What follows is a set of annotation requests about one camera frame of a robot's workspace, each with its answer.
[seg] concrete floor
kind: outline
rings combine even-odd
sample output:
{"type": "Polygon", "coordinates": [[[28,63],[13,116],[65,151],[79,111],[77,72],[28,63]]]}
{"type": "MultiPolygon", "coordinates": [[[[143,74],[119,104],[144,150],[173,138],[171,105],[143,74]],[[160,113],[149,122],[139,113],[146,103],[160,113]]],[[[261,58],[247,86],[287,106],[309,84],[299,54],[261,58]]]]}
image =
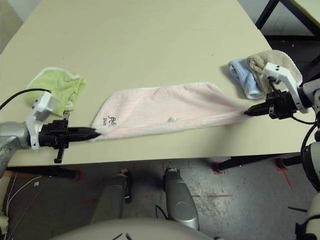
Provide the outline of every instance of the concrete floor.
{"type": "MultiPolygon", "coordinates": [[[[198,210],[200,231],[206,235],[226,240],[295,239],[295,223],[302,223],[306,213],[288,206],[307,209],[316,194],[302,166],[283,172],[266,160],[215,174],[210,163],[208,159],[175,159],[76,166],[83,170],[83,178],[72,182],[52,177],[11,238],[47,240],[88,225],[104,183],[123,168],[129,168],[134,177],[133,201],[124,206],[123,217],[155,218],[155,204],[166,210],[162,176],[170,165],[181,169],[198,210]]],[[[18,177],[12,192],[27,180],[18,177]]],[[[40,178],[39,186],[28,185],[12,201],[10,231],[46,180],[40,178]]]]}

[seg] beige towel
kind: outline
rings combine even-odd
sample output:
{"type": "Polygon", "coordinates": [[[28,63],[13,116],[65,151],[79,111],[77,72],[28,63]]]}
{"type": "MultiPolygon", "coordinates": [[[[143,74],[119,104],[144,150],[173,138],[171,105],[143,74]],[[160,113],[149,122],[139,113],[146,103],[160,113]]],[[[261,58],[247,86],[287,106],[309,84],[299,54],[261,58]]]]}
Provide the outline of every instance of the beige towel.
{"type": "MultiPolygon", "coordinates": [[[[302,83],[302,75],[300,71],[294,61],[292,61],[286,53],[279,50],[262,51],[248,56],[246,64],[249,66],[256,82],[265,95],[272,91],[269,82],[262,78],[262,71],[267,63],[277,64],[288,69],[294,77],[297,86],[302,83]]],[[[279,83],[276,88],[282,91],[287,90],[287,87],[283,82],[279,83]]]]}

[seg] red tape mark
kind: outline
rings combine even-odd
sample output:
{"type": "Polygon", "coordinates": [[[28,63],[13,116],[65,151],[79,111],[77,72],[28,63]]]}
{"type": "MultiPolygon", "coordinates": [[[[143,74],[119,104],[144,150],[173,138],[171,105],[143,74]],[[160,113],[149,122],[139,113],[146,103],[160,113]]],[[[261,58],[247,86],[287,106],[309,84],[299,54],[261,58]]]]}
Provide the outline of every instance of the red tape mark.
{"type": "Polygon", "coordinates": [[[287,183],[289,184],[291,190],[293,191],[293,190],[294,190],[294,187],[292,186],[292,184],[291,184],[291,182],[290,182],[290,180],[289,180],[289,177],[288,177],[288,175],[287,175],[287,173],[286,173],[285,171],[283,171],[283,175],[284,175],[287,183]]]}
{"type": "Polygon", "coordinates": [[[154,194],[149,194],[149,195],[146,195],[146,198],[147,199],[152,199],[152,198],[154,198],[156,195],[154,195],[154,194]]]}
{"type": "Polygon", "coordinates": [[[278,171],[278,172],[285,172],[285,171],[287,171],[288,169],[287,168],[279,168],[278,166],[277,166],[277,160],[279,160],[280,158],[275,158],[275,159],[273,159],[273,164],[275,165],[275,168],[276,168],[276,170],[278,171]]]}
{"type": "Polygon", "coordinates": [[[288,175],[287,175],[287,173],[286,173],[286,171],[287,171],[288,169],[287,169],[287,168],[279,168],[279,167],[277,166],[277,160],[278,160],[278,159],[280,159],[280,158],[275,158],[275,159],[273,159],[273,164],[275,165],[275,168],[276,168],[276,170],[277,170],[278,172],[282,172],[282,173],[283,173],[286,182],[289,184],[291,190],[293,191],[293,190],[294,190],[294,187],[292,186],[291,181],[290,181],[290,179],[289,179],[289,177],[288,177],[288,175]]]}
{"type": "Polygon", "coordinates": [[[79,171],[80,176],[78,177],[78,179],[70,179],[69,183],[80,182],[84,178],[85,169],[84,168],[73,168],[72,170],[79,171]]]}
{"type": "Polygon", "coordinates": [[[137,162],[132,163],[132,169],[137,169],[137,168],[138,168],[138,163],[137,162]]]}
{"type": "Polygon", "coordinates": [[[161,162],[161,166],[162,166],[163,173],[165,173],[166,172],[166,167],[165,167],[165,162],[164,161],[161,162]]]}
{"type": "Polygon", "coordinates": [[[87,200],[83,200],[82,203],[84,204],[95,204],[97,202],[97,199],[87,199],[87,200]]]}
{"type": "Polygon", "coordinates": [[[223,198],[223,197],[233,197],[233,195],[226,194],[226,195],[209,195],[209,198],[223,198]]]}
{"type": "Polygon", "coordinates": [[[214,174],[214,175],[226,174],[227,171],[222,171],[222,172],[217,172],[217,171],[215,171],[214,166],[215,166],[216,164],[219,164],[219,163],[221,163],[221,161],[214,161],[214,162],[211,163],[211,169],[212,169],[213,174],[214,174]]]}

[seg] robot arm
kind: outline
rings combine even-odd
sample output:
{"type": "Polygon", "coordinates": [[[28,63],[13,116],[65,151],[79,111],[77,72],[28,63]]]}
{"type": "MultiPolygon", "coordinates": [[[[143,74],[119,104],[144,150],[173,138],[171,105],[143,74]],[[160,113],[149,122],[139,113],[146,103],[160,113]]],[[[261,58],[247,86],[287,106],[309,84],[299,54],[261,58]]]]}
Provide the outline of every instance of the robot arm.
{"type": "Polygon", "coordinates": [[[0,123],[0,178],[2,178],[13,154],[20,149],[32,148],[38,151],[42,146],[58,149],[55,163],[61,163],[64,150],[69,142],[85,141],[100,135],[90,127],[68,127],[69,113],[63,120],[54,120],[44,124],[53,112],[57,100],[45,91],[35,102],[26,121],[0,123]]]}
{"type": "MultiPolygon", "coordinates": [[[[309,181],[314,188],[320,191],[320,78],[304,83],[302,87],[296,87],[296,82],[290,71],[286,68],[272,63],[267,63],[262,75],[271,86],[282,81],[288,91],[273,89],[273,92],[266,95],[264,103],[251,106],[245,114],[249,116],[267,115],[272,119],[292,118],[297,111],[306,113],[312,107],[315,112],[315,122],[312,130],[318,127],[314,135],[316,142],[308,146],[302,144],[301,163],[309,181]]],[[[308,210],[308,218],[305,223],[296,224],[295,233],[297,240],[320,239],[320,193],[312,200],[308,210]]]]}

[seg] green towel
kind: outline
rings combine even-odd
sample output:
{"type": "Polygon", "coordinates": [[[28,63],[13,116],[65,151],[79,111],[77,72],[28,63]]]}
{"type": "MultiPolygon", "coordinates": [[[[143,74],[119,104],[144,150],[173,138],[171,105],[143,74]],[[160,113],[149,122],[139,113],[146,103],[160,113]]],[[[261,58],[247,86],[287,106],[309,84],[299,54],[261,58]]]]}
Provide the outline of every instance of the green towel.
{"type": "MultiPolygon", "coordinates": [[[[27,86],[27,89],[42,88],[51,90],[52,96],[58,100],[54,113],[63,116],[64,111],[73,111],[75,102],[83,92],[86,81],[79,75],[58,67],[43,69],[27,86]]],[[[26,94],[27,102],[32,106],[42,92],[32,91],[26,94]]]]}

